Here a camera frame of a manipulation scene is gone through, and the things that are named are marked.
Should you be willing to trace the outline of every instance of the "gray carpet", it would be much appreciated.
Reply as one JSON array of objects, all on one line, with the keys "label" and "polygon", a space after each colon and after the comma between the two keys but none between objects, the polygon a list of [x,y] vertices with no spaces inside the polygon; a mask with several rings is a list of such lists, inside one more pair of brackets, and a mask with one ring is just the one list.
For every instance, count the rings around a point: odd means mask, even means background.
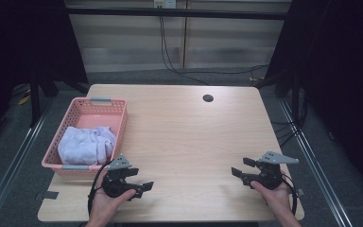
[{"label": "gray carpet", "polygon": [[[247,69],[203,69],[203,71],[239,72]],[[200,79],[209,85],[223,86],[250,86],[250,77],[263,76],[266,69],[255,71],[253,75],[245,74],[211,74],[197,73],[186,76]],[[118,84],[181,84],[203,85],[204,83],[182,77],[168,70],[134,71],[120,73],[96,73],[89,75],[90,84],[118,83]],[[73,88],[58,83],[60,92],[54,98],[52,107],[47,113],[43,127],[29,151],[24,164],[17,176],[2,208],[0,209],[0,226],[78,226],[79,223],[43,223],[38,221],[37,214],[41,201],[35,200],[35,195],[46,191],[53,172],[41,166],[41,160],[56,132],[58,125],[73,97],[84,96]],[[286,122],[279,100],[273,93],[273,87],[260,90],[268,115],[271,121]],[[10,162],[28,131],[30,122],[30,103],[18,106],[17,100],[21,96],[15,96],[10,102],[10,109],[6,119],[0,126],[0,180],[6,173],[6,166]],[[48,98],[42,96],[42,104],[48,102]],[[277,137],[282,144],[292,133],[289,127],[273,125]],[[322,168],[325,171],[331,185],[337,192],[353,226],[363,226],[363,177],[355,170],[344,154],[343,148],[338,142],[332,141],[328,136],[328,129],[323,125],[311,106],[303,127],[311,147],[316,153]],[[285,155],[301,160],[299,165],[291,165],[290,173],[295,184],[301,188],[305,195],[301,197],[305,217],[301,220],[303,226],[338,226],[334,215],[324,198],[317,181],[312,174],[308,163],[303,157],[302,150],[293,137],[283,147]],[[148,226],[133,224],[124,226]],[[249,226],[248,223],[212,223],[212,224],[188,224],[186,226]],[[261,222],[259,226],[278,226],[274,222]]]}]

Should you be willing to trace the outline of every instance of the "wrist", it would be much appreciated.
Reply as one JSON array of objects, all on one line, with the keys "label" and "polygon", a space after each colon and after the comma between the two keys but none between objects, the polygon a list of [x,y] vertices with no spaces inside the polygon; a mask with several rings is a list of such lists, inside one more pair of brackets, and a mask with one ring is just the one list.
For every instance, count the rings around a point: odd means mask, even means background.
[{"label": "wrist", "polygon": [[285,210],[279,214],[274,215],[275,219],[283,227],[300,227],[301,224],[297,221],[296,217],[291,213],[290,210]]},{"label": "wrist", "polygon": [[93,220],[90,219],[87,224],[85,225],[85,227],[105,227],[106,223],[103,223],[102,221],[99,220]]}]

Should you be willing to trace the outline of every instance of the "plastic basket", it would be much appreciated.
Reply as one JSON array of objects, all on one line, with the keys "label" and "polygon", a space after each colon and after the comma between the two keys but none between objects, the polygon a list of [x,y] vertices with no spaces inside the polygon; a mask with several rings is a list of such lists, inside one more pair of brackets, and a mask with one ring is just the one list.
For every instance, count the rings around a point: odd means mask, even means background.
[{"label": "plastic basket", "polygon": [[113,160],[120,154],[120,147],[127,121],[127,108],[125,100],[110,98],[76,97],[72,100],[60,126],[53,138],[48,151],[43,157],[42,164],[58,174],[96,174],[101,165],[82,166],[64,165],[58,153],[58,145],[67,127],[90,129],[98,126],[111,127],[111,132],[116,136],[113,146]]}]

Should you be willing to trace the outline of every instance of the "floor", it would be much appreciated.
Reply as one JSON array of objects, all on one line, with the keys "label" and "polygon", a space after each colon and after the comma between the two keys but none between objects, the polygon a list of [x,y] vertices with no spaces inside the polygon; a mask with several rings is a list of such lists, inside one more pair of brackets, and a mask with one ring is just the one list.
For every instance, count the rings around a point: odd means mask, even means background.
[{"label": "floor", "polygon": [[[125,84],[180,84],[213,86],[251,86],[265,74],[266,68],[252,74],[219,74],[239,72],[244,68],[202,69],[201,72],[178,75],[168,70],[146,70],[116,73],[90,73],[90,85],[95,83]],[[61,118],[71,99],[85,96],[75,89],[57,83],[59,94],[54,97],[41,95],[43,122],[35,128],[29,127],[30,102],[18,105],[23,96],[15,95],[10,108],[0,125],[0,226],[78,226],[79,223],[43,223],[38,220],[38,210],[42,201],[36,197],[46,191],[53,172],[41,166],[41,160],[53,138]],[[302,189],[301,196],[305,217],[303,226],[363,226],[363,176],[359,174],[337,141],[329,136],[327,126],[308,106],[308,115],[302,128],[302,137],[293,134],[290,125],[280,124],[288,121],[289,98],[280,99],[273,93],[273,87],[260,90],[267,108],[269,119],[273,122],[276,136],[285,155],[301,160],[299,165],[289,166],[295,184]],[[305,155],[300,139],[307,140],[312,156]],[[314,170],[318,165],[321,174]],[[326,184],[331,191],[325,191],[325,182],[319,175],[326,176]],[[248,226],[248,223],[189,223],[186,226]],[[277,223],[261,222],[261,227],[278,226]]]}]

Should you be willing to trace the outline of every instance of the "wooden table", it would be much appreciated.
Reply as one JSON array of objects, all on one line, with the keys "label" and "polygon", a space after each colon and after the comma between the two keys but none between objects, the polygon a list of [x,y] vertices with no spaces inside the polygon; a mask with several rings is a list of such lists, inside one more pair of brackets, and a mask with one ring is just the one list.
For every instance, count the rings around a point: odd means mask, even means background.
[{"label": "wooden table", "polygon": [[[203,96],[214,100],[206,102]],[[143,198],[124,203],[116,222],[261,221],[273,219],[261,196],[231,173],[266,151],[281,152],[258,90],[248,87],[94,85],[88,97],[128,103],[121,152],[140,168],[128,183],[154,182]],[[282,170],[288,175],[286,165]],[[88,219],[92,179],[54,175],[41,221]],[[298,204],[296,217],[303,218]]]}]

